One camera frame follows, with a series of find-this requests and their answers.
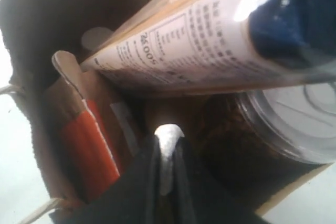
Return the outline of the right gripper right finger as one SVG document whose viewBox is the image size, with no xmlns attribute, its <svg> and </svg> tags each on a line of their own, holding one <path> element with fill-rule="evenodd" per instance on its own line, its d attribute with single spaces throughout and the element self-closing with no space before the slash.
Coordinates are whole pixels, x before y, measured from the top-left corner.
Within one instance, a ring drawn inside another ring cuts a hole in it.
<svg viewBox="0 0 336 224">
<path fill-rule="evenodd" d="M 183 137 L 173 154 L 173 185 L 168 196 L 174 223 L 265 223 L 209 174 Z"/>
</svg>

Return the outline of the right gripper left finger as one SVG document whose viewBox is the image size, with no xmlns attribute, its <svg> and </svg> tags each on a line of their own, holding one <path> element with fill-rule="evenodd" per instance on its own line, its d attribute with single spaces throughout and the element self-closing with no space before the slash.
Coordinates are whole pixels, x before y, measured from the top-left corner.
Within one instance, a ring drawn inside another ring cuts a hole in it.
<svg viewBox="0 0 336 224">
<path fill-rule="evenodd" d="M 131 165 L 107 191 L 56 223 L 160 223 L 159 168 L 159 140 L 150 135 Z"/>
</svg>

